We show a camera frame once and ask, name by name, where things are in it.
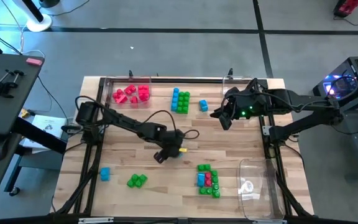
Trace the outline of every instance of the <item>computer tower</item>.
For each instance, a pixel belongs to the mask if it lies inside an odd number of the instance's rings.
[[[349,57],[335,68],[313,88],[313,94],[315,96],[331,95],[339,100],[340,106],[357,98],[358,57]]]

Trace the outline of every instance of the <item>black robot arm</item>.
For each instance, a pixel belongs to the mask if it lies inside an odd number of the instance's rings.
[[[153,122],[139,122],[135,119],[118,113],[116,110],[101,108],[103,118],[92,122],[97,108],[101,106],[93,101],[82,103],[76,117],[76,122],[84,127],[84,139],[87,143],[95,142],[99,136],[98,126],[114,125],[135,133],[144,141],[155,143],[162,148],[154,154],[154,159],[162,163],[168,157],[178,157],[179,149],[185,135],[179,129],[167,131],[167,127]]]
[[[319,124],[334,124],[342,119],[339,104],[336,99],[321,96],[297,95],[286,89],[260,90],[255,89],[253,79],[240,91],[231,88],[224,95],[221,107],[214,110],[210,116],[219,118],[224,130],[228,130],[232,120],[269,114],[287,114],[292,111],[313,111],[313,114],[286,126],[272,126],[269,128],[270,141],[285,141],[292,134],[312,128]]]

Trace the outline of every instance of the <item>wooden tabletop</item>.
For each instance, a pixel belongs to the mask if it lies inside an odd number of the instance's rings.
[[[96,98],[100,77],[85,77],[81,95]],[[268,79],[269,88],[284,88],[282,79]],[[134,133],[110,126],[106,130],[101,155],[102,167],[111,168],[109,182],[98,181],[94,195],[92,216],[114,217],[202,217],[240,218],[244,213],[239,209],[236,170],[243,159],[263,159],[264,152],[257,118],[234,121],[229,131],[223,131],[219,120],[209,114],[220,107],[221,84],[153,83],[152,98],[147,109],[122,109],[118,112],[139,121],[145,120],[154,111],[170,111],[172,91],[189,91],[188,114],[173,113],[178,129],[197,129],[200,136],[184,140],[188,152],[179,159],[169,158],[158,164],[153,155],[160,150],[154,144],[144,142]],[[208,102],[208,113],[199,111],[199,100]],[[173,129],[167,114],[160,113],[150,121],[162,123]],[[291,114],[275,116],[276,125],[292,122]],[[70,138],[67,147],[78,144],[81,136]],[[287,141],[298,149],[298,144]],[[73,193],[80,179],[85,145],[68,151],[63,160],[53,204],[59,209]],[[291,150],[281,147],[283,166],[288,188],[306,211],[313,213],[308,184],[302,161]],[[196,186],[196,166],[211,164],[219,173],[221,198],[199,195]],[[126,182],[132,174],[145,174],[148,181],[141,189],[130,189]],[[85,207],[88,188],[84,191],[81,210]],[[264,214],[258,206],[249,206],[247,211]]]

